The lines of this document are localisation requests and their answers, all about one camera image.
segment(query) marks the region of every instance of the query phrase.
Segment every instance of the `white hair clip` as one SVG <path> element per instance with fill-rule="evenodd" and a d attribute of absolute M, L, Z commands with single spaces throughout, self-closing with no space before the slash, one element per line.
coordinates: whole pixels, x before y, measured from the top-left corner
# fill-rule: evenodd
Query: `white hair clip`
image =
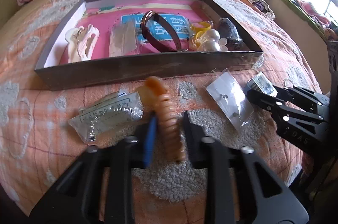
<path fill-rule="evenodd" d="M 87 61 L 92 58 L 100 32 L 92 24 L 69 29 L 65 34 L 68 42 L 68 63 Z"/>

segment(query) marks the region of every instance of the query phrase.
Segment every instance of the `bolt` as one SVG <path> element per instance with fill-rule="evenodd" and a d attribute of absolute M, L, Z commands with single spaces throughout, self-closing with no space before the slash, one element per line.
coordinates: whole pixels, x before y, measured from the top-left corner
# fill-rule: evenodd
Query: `bolt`
<path fill-rule="evenodd" d="M 124 140 L 127 143 L 136 143 L 138 141 L 136 136 L 128 136 Z"/>
<path fill-rule="evenodd" d="M 90 145 L 87 149 L 86 152 L 88 153 L 97 153 L 99 151 L 99 148 L 95 145 Z"/>
<path fill-rule="evenodd" d="M 244 147 L 241 147 L 241 152 L 242 153 L 253 153 L 255 150 L 250 147 L 250 146 L 244 146 Z"/>
<path fill-rule="evenodd" d="M 205 137 L 202 137 L 202 142 L 206 144 L 210 144 L 210 143 L 214 143 L 215 139 L 212 138 L 211 136 L 205 136 Z"/>

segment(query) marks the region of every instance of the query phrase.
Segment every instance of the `bed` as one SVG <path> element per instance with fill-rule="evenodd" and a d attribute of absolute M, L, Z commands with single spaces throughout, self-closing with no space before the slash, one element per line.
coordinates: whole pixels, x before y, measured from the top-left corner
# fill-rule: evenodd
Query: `bed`
<path fill-rule="evenodd" d="M 78 0 L 33 0 L 1 29 L 0 35 L 0 183 L 21 210 L 30 211 L 86 145 L 68 125 L 78 109 L 108 93 L 132 92 L 142 81 L 51 92 L 33 71 L 40 53 L 60 20 Z M 317 92 L 319 85 L 290 37 L 247 0 L 214 0 L 230 13 L 261 46 L 264 54 L 250 70 L 234 71 L 241 86 L 258 71 L 279 86 L 296 84 Z M 269 113 L 255 108 L 240 133 L 203 89 L 203 75 L 166 78 L 177 111 L 189 111 L 193 123 L 233 148 L 249 145 L 285 181 L 293 181 L 302 152 L 276 134 Z M 132 134 L 117 131 L 100 143 L 108 146 Z M 147 170 L 135 170 L 134 207 L 137 223 L 202 224 L 204 171 L 189 162 L 173 165 L 159 159 Z"/>

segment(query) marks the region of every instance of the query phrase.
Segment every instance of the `plastic bag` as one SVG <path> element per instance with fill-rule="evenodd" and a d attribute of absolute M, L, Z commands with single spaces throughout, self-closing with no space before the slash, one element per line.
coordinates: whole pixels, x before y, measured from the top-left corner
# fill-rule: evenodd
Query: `plastic bag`
<path fill-rule="evenodd" d="M 189 21 L 189 49 L 196 51 L 201 45 L 199 38 L 213 25 L 213 21 Z"/>
<path fill-rule="evenodd" d="M 100 106 L 101 103 L 103 103 L 103 102 L 105 102 L 107 100 L 111 100 L 111 99 L 114 99 L 114 98 L 117 98 L 117 97 L 121 97 L 121 96 L 124 96 L 124 95 L 127 95 L 127 94 L 129 94 L 129 92 L 126 89 L 119 89 L 119 91 L 107 94 L 106 96 L 102 97 L 98 101 L 95 101 L 90 106 L 87 106 L 87 107 L 84 107 L 84 108 L 80 108 L 79 112 L 80 112 L 80 114 L 81 113 L 86 113 L 86 112 L 91 111 L 91 110 L 95 109 L 96 107 Z"/>
<path fill-rule="evenodd" d="M 215 100 L 237 131 L 248 123 L 254 108 L 228 69 L 222 73 L 212 71 L 207 76 L 212 76 L 204 87 Z"/>
<path fill-rule="evenodd" d="M 273 13 L 272 9 L 269 7 L 268 3 L 265 2 L 264 0 L 249 0 L 249 2 L 254 3 L 254 2 L 260 2 L 265 10 L 263 10 L 262 12 L 264 13 L 264 15 L 269 18 L 270 20 L 274 20 L 276 18 L 275 14 Z"/>
<path fill-rule="evenodd" d="M 230 51 L 244 50 L 246 44 L 239 36 L 236 26 L 228 18 L 219 19 L 217 31 L 220 38 L 228 40 L 227 47 Z"/>
<path fill-rule="evenodd" d="M 92 143 L 109 130 L 120 129 L 142 118 L 143 105 L 137 92 L 102 101 L 80 110 L 68 121 L 84 143 Z"/>
<path fill-rule="evenodd" d="M 254 89 L 256 91 L 265 93 L 272 97 L 276 97 L 278 94 L 277 90 L 271 84 L 269 79 L 261 71 L 258 74 L 256 74 L 255 77 L 250 79 L 246 83 L 246 86 L 247 86 L 246 89 Z"/>
<path fill-rule="evenodd" d="M 109 57 L 140 54 L 135 21 L 116 25 L 110 33 Z"/>

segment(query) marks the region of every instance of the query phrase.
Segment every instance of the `orange bedspread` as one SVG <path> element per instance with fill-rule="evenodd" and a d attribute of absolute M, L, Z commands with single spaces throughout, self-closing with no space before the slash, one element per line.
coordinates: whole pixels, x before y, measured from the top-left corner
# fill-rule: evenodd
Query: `orange bedspread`
<path fill-rule="evenodd" d="M 78 108 L 120 87 L 132 92 L 142 85 L 142 82 L 130 82 L 56 92 L 46 90 L 33 69 L 58 22 L 77 1 L 34 0 L 0 31 L 0 183 L 26 214 L 86 147 L 68 125 Z M 297 84 L 320 91 L 296 44 L 273 21 L 247 0 L 214 1 L 235 17 L 264 51 L 251 70 L 232 72 L 242 86 L 258 71 L 263 71 L 277 86 Z M 202 76 L 165 81 L 171 86 L 178 111 L 190 110 L 193 122 L 202 125 L 207 133 L 216 134 L 228 146 L 253 146 L 286 183 L 292 181 L 300 169 L 302 153 L 276 135 L 276 125 L 269 113 L 256 109 L 248 129 L 238 133 L 205 93 Z M 131 131 L 132 128 L 116 132 L 111 141 L 101 145 L 112 144 Z M 156 175 L 160 181 L 163 174 L 157 174 L 156 169 L 164 168 L 154 166 L 153 172 L 135 173 L 136 222 L 202 224 L 204 182 L 194 180 L 196 189 L 189 190 L 184 184 L 186 178 L 181 179 L 184 195 L 166 197 L 170 191 L 161 191 L 149 183 Z M 188 164 L 180 166 L 180 170 L 185 168 L 189 168 Z M 165 177 L 165 185 L 170 186 L 167 180 Z"/>

